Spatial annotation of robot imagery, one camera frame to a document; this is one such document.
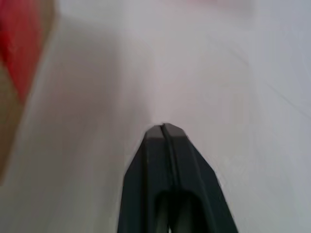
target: white surface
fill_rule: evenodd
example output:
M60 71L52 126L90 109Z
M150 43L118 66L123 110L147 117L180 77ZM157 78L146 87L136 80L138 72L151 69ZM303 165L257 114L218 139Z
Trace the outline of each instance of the white surface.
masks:
M162 121L215 169L241 233L310 232L310 8L263 0L237 19L186 1L61 0L1 232L115 232L125 169Z

